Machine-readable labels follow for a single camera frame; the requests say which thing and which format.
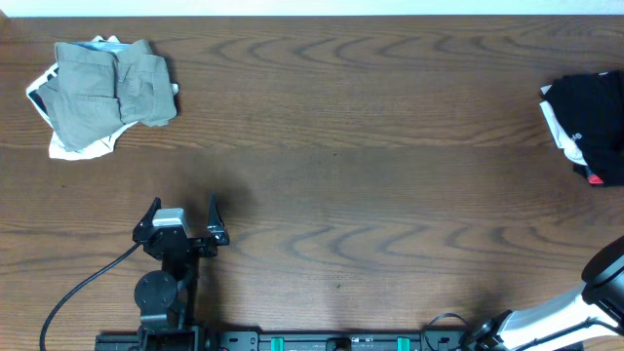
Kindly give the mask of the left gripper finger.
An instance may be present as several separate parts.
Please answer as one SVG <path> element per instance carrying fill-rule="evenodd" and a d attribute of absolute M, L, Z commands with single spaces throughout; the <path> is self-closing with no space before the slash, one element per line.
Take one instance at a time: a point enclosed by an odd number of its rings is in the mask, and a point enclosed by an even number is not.
<path fill-rule="evenodd" d="M 156 213 L 162 208 L 161 199 L 155 197 L 145 215 L 135 227 L 136 235 L 152 235 L 155 231 L 153 219 Z"/>
<path fill-rule="evenodd" d="M 228 246 L 230 244 L 230 236 L 218 212 L 214 193 L 211 193 L 209 198 L 207 229 L 216 246 Z"/>

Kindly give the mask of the black t-shirt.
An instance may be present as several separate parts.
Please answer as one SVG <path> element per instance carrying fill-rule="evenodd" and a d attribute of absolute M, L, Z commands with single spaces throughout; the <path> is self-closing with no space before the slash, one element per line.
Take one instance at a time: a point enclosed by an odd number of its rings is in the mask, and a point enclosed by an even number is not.
<path fill-rule="evenodd" d="M 604 186 L 623 184 L 623 72 L 568 75 L 553 82 L 547 98 L 556 91 L 575 101 L 572 133 L 591 171 Z"/>

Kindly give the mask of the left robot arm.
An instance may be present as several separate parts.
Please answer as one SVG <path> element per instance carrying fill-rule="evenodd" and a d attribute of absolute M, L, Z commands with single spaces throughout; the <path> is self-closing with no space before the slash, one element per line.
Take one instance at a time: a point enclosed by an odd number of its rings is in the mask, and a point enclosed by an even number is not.
<path fill-rule="evenodd" d="M 140 311 L 140 350 L 217 350 L 218 336 L 195 321 L 199 261 L 217 256 L 230 244 L 218 213 L 215 195 L 209 197 L 207 233 L 191 238 L 184 209 L 164 209 L 155 198 L 133 230 L 133 241 L 161 263 L 143 275 L 134 298 Z"/>

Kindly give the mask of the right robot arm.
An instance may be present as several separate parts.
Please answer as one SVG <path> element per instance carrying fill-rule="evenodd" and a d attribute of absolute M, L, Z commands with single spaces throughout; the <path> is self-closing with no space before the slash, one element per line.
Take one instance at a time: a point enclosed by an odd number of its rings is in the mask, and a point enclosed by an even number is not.
<path fill-rule="evenodd" d="M 623 334 L 623 239 L 586 264 L 582 284 L 537 307 L 506 311 L 466 336 L 464 350 L 559 350 Z"/>

